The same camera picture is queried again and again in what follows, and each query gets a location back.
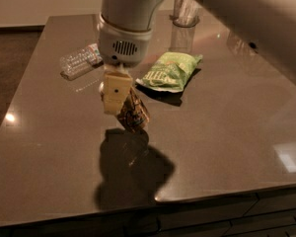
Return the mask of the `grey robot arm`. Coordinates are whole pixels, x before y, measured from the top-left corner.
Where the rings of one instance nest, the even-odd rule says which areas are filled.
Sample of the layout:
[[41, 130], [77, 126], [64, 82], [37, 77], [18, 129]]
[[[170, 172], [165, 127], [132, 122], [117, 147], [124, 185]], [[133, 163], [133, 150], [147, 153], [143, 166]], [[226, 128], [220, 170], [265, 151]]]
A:
[[[107, 114], [120, 113], [131, 79], [118, 67], [132, 68], [145, 58], [163, 1], [102, 0], [98, 31]], [[213, 17], [296, 85], [296, 0], [188, 1], [197, 22]]]

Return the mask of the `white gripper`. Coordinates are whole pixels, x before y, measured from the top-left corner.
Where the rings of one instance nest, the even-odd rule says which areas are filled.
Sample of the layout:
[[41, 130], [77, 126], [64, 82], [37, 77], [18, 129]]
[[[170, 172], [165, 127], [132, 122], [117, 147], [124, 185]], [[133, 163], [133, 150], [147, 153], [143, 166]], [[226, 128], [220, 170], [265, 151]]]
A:
[[[110, 22], [104, 14], [98, 22], [99, 50], [104, 63], [137, 66], [145, 57], [152, 37], [150, 17], [121, 18], [118, 24]], [[108, 72], [99, 85], [105, 113], [118, 115], [129, 94], [133, 79], [125, 73]]]

